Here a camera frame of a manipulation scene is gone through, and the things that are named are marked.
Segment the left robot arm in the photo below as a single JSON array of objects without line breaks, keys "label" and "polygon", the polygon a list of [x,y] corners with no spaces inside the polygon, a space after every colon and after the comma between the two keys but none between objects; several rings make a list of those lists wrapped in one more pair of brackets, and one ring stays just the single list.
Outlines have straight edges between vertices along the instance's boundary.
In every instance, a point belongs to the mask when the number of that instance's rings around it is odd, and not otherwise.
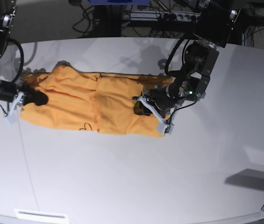
[{"label": "left robot arm", "polygon": [[183,49],[181,69],[169,70],[173,56],[185,37],[178,40],[164,67],[165,74],[174,81],[141,94],[162,118],[175,106],[185,101],[196,102],[204,96],[219,55],[217,47],[226,46],[239,8],[233,0],[208,0],[193,31],[198,40]]}]

